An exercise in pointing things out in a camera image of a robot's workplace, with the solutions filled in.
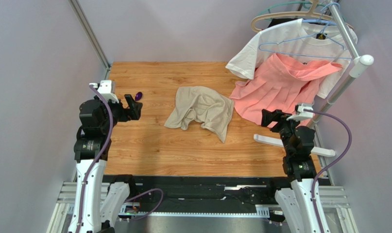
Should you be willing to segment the purple plastic spoon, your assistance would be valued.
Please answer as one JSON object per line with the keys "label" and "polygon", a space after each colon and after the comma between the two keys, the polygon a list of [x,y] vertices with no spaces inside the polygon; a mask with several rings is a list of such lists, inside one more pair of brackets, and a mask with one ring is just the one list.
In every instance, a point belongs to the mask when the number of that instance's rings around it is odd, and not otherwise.
{"label": "purple plastic spoon", "polygon": [[143,93],[142,92],[137,92],[136,96],[135,96],[135,101],[139,101],[141,100],[143,97]]}

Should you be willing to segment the beige cloth napkin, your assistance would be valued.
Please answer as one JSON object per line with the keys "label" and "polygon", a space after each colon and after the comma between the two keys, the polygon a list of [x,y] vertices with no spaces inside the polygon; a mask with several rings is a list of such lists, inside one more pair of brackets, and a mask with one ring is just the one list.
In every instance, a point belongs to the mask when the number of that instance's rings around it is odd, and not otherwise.
{"label": "beige cloth napkin", "polygon": [[175,95],[175,108],[164,126],[187,130],[191,122],[201,124],[225,143],[233,117],[234,101],[205,86],[182,86]]}

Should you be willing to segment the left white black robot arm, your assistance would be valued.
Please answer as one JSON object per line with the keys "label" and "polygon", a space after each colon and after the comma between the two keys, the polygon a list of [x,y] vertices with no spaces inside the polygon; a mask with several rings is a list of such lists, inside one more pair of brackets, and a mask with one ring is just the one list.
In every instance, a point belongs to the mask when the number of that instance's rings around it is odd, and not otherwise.
{"label": "left white black robot arm", "polygon": [[79,107],[81,127],[74,145],[77,169],[75,206],[68,232],[113,233],[115,222],[135,184],[131,175],[118,175],[102,199],[102,179],[111,145],[111,132],[118,122],[139,120],[143,104],[126,94],[128,104],[103,102],[98,96]]}

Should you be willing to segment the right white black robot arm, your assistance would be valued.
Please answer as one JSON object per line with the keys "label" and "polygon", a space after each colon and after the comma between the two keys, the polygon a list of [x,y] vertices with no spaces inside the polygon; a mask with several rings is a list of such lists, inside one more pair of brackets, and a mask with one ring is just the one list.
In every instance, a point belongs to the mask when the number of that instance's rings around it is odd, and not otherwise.
{"label": "right white black robot arm", "polygon": [[272,181],[275,200],[292,233],[328,233],[330,231],[319,196],[319,183],[311,151],[315,131],[275,110],[262,110],[261,126],[271,123],[271,131],[279,133],[286,155],[283,169],[287,177]]}

